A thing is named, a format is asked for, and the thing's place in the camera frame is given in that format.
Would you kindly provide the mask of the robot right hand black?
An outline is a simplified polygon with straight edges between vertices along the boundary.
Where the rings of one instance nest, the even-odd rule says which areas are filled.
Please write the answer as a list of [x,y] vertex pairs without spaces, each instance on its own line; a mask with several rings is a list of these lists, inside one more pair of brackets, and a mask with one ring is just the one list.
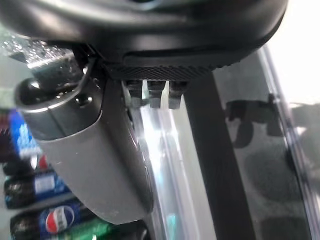
[[78,81],[23,80],[14,103],[70,190],[113,224],[144,218],[152,185],[130,122],[142,83],[154,107],[165,84],[177,109],[190,82],[262,47],[286,0],[3,0],[0,22],[22,38],[73,51]]

